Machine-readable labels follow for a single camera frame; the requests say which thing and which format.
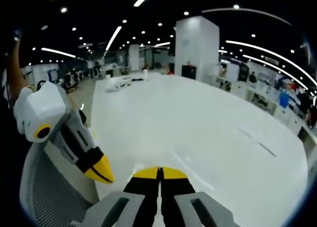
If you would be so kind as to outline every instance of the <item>blue object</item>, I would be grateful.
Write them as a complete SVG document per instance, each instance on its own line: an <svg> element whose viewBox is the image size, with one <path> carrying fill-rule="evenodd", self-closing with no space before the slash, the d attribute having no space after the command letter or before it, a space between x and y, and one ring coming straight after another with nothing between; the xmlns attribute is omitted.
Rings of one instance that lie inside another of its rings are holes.
<svg viewBox="0 0 317 227"><path fill-rule="evenodd" d="M287 92L282 92L279 96L279 105L286 108L288 106L289 97Z"/></svg>

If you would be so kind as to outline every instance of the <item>white column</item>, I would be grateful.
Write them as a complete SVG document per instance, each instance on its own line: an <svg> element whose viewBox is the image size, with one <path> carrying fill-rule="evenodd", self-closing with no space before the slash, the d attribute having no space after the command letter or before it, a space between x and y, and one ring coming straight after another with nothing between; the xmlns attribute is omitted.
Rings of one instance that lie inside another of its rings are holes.
<svg viewBox="0 0 317 227"><path fill-rule="evenodd" d="M139 71L139 45L131 45L129 48L129 67L131 71Z"/></svg>
<svg viewBox="0 0 317 227"><path fill-rule="evenodd" d="M195 67L196 80L212 71L219 59L219 27L197 16L176 23L175 74L182 74L182 65L188 61Z"/></svg>

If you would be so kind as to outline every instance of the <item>white table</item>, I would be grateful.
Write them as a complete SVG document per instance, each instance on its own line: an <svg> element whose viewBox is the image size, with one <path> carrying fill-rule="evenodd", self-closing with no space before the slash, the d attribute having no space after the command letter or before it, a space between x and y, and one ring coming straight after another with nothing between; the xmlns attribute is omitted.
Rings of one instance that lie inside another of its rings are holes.
<svg viewBox="0 0 317 227"><path fill-rule="evenodd" d="M112 93L97 81L92 127L116 175L112 185L96 183L99 198L123 190L137 170L165 165L185 172L241 227L281 227L306 189L302 142L230 93L178 76L149 76ZM156 219L154 226L164 225Z"/></svg>

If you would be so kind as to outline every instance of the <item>robotic arm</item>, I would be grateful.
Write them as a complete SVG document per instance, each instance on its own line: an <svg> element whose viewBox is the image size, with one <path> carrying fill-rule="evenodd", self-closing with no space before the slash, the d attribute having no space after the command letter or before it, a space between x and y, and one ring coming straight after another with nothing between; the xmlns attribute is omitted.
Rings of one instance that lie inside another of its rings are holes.
<svg viewBox="0 0 317 227"><path fill-rule="evenodd" d="M64 158L89 178L108 184L114 181L108 158L62 88L50 82L44 83L37 92L24 88L13 112L18 131L25 134L28 141L51 141Z"/></svg>

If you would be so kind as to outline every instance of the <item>yellow circular marker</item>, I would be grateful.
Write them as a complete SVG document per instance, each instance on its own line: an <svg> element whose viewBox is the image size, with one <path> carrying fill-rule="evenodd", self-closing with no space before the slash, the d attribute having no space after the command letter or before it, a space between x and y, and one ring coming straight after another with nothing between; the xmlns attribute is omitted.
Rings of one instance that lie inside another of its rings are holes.
<svg viewBox="0 0 317 227"><path fill-rule="evenodd" d="M51 131L51 125L50 124L44 124L41 125L36 132L34 133L34 136L38 139L45 138Z"/></svg>

